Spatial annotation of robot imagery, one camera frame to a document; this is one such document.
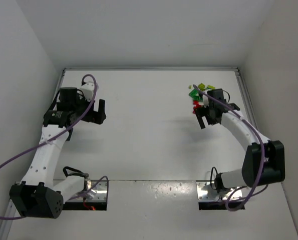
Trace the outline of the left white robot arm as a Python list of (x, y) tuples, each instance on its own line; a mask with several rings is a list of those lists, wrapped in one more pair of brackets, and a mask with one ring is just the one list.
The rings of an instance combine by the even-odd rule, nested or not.
[(22, 217), (56, 219), (71, 197), (88, 190), (89, 175), (80, 170), (64, 167), (65, 179), (54, 184), (54, 173), (64, 143), (69, 141), (76, 120), (102, 124), (106, 119), (105, 101), (99, 101), (94, 110), (97, 86), (85, 83), (81, 87), (62, 87), (53, 106), (45, 113), (41, 147), (22, 180), (12, 185), (10, 198)]

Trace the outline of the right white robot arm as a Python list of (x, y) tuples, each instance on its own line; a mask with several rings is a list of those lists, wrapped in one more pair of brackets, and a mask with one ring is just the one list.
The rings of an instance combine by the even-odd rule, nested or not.
[(245, 117), (235, 103), (228, 103), (223, 89), (199, 91), (203, 105), (194, 112), (201, 129), (208, 125), (222, 125), (240, 143), (245, 151), (242, 167), (218, 172), (214, 179), (217, 192), (237, 187), (258, 187), (285, 180), (284, 145), (261, 134)]

